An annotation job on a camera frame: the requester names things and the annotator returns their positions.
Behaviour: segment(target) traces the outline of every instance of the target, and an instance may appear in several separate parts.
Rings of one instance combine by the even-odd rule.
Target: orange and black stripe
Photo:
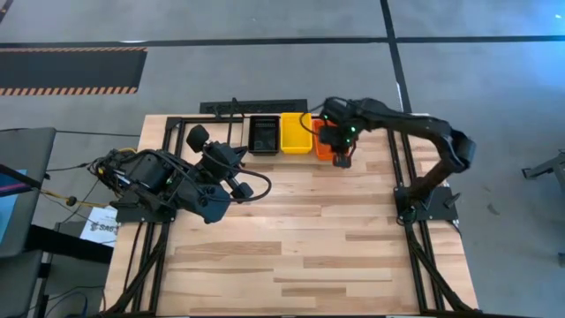
[[[0,95],[135,94],[147,48],[0,49]]]

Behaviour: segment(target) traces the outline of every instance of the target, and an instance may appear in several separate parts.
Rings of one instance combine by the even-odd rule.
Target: gray floor
[[[559,0],[388,1],[397,36],[565,34]],[[0,24],[0,42],[385,35],[376,0],[15,0]],[[472,169],[450,184],[463,192],[463,244],[480,307],[561,317],[565,269],[556,254],[565,251],[565,202],[553,176],[526,181],[520,169],[565,148],[565,42],[399,49],[414,111],[445,118],[478,143]],[[314,106],[330,95],[371,96],[399,109],[388,45],[150,48],[137,94],[0,97],[0,129],[137,134],[146,114],[194,113],[199,102],[306,98]],[[49,166],[137,141],[58,134]],[[46,186],[80,197],[93,182],[85,171],[68,171]],[[90,199],[111,195],[99,186]],[[68,215],[41,200],[34,222],[51,226]]]

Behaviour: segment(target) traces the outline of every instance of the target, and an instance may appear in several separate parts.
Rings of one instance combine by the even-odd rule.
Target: black bin
[[[276,155],[279,152],[278,116],[249,117],[249,140],[247,146],[253,155]]]

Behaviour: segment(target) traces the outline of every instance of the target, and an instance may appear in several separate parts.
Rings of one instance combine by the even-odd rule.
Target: hazard stripe tape
[[[37,95],[121,95],[135,94],[137,87],[19,87],[2,88],[0,96],[37,96]]]
[[[118,52],[118,51],[145,51],[147,48],[55,48],[55,49],[0,49],[1,52]]]

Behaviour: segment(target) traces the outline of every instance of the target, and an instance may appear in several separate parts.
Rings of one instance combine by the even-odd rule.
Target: black bracket
[[[411,217],[411,221],[458,219],[455,200],[459,197],[459,193],[454,196],[448,186],[436,187],[428,200],[416,206],[412,206],[412,203],[406,200],[408,189],[406,186],[395,188],[396,213],[399,216],[411,217],[411,214],[415,214],[416,218]]]

